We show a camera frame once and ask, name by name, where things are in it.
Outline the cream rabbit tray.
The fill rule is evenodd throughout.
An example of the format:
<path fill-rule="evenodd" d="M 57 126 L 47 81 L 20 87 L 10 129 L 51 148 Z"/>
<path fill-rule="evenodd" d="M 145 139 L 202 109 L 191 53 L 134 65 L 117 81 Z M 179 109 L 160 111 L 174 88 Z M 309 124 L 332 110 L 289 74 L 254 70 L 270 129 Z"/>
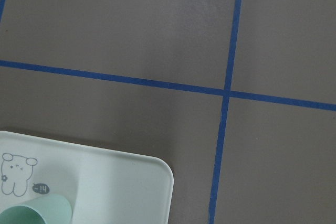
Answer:
<path fill-rule="evenodd" d="M 156 157 L 1 132 L 1 211 L 59 194 L 70 223 L 167 223 L 173 185 Z"/>

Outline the green cup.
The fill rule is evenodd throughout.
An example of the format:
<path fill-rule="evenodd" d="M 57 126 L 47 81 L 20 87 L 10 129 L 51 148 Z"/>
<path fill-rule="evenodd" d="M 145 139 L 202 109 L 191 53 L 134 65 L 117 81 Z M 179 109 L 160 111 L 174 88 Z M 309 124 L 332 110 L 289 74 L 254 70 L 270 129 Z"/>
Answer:
<path fill-rule="evenodd" d="M 44 195 L 1 212 L 1 223 L 70 223 L 71 219 L 72 206 L 59 194 Z"/>

